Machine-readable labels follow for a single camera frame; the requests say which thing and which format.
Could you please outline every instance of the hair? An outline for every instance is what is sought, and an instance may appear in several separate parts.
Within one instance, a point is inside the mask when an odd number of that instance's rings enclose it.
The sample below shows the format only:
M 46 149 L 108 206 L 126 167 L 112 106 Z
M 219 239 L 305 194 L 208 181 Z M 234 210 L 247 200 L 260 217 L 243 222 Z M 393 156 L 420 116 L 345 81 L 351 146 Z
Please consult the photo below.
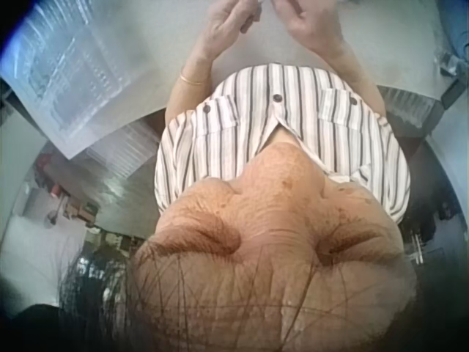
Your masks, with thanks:
M 165 255 L 162 248 L 153 247 L 149 255 L 139 260 L 113 255 L 111 251 L 98 249 L 86 255 L 80 254 L 70 265 L 59 290 L 61 307 L 60 321 L 64 334 L 70 336 L 77 351 L 175 351 L 174 329 L 161 317 L 154 319 L 147 314 L 152 307 L 147 297 L 152 294 L 155 278 L 147 274 L 143 285 L 136 284 L 139 269 L 156 261 L 156 257 Z M 381 336 L 345 350 L 331 350 L 327 346 L 318 346 L 319 351 L 398 351 L 402 344 L 407 344 L 411 331 L 410 316 L 414 312 L 413 304 L 400 312 L 388 331 Z M 185 319 L 190 319 L 185 312 Z M 182 350 L 191 351 L 188 334 L 177 332 L 177 339 L 182 341 Z M 249 351 L 269 351 L 257 348 L 256 341 Z M 223 346 L 210 346 L 214 351 L 227 351 Z M 282 345 L 272 351 L 282 351 Z

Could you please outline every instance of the forehead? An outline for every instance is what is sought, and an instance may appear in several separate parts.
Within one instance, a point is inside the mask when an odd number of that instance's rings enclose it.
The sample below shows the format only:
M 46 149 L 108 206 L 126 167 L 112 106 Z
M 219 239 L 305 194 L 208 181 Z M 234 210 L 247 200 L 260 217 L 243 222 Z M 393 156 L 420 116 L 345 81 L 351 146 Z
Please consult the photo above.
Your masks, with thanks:
M 267 254 L 247 263 L 172 254 L 147 257 L 136 278 L 146 314 L 175 339 L 180 330 L 218 346 L 237 340 L 278 348 L 288 341 L 286 351 L 362 343 L 383 333 L 413 297 L 412 272 L 402 258 L 317 266 Z

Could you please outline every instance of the age spot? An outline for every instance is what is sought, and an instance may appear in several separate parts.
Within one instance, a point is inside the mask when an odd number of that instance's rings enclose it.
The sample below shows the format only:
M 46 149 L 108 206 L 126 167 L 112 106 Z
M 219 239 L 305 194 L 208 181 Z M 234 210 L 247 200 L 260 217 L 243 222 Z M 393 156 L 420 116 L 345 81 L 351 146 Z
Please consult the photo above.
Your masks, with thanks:
M 281 184 L 286 189 L 292 189 L 293 187 L 291 180 L 281 181 Z

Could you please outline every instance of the elderly woman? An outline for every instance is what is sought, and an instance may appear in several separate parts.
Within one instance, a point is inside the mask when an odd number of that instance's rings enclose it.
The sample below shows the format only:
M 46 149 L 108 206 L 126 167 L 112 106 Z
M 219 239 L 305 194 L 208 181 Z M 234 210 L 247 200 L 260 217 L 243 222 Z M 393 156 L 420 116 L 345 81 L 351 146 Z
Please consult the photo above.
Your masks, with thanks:
M 396 225 L 410 176 L 383 99 L 336 1 L 273 6 L 336 73 L 260 65 L 211 92 L 214 60 L 260 14 L 213 4 L 167 106 L 155 234 L 100 313 L 127 351 L 382 348 L 413 300 Z

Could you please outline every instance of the hand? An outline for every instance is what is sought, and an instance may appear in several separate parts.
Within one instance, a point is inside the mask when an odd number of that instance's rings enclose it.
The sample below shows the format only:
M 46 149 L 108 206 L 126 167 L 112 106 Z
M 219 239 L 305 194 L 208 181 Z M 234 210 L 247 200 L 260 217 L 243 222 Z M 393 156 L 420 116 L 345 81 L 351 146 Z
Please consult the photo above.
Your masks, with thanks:
M 287 31 L 305 48 L 323 57 L 343 49 L 337 0 L 272 0 L 272 3 Z
M 200 34 L 194 51 L 211 61 L 235 44 L 240 32 L 246 33 L 259 22 L 261 7 L 257 0 L 217 0 L 209 9 L 207 27 Z

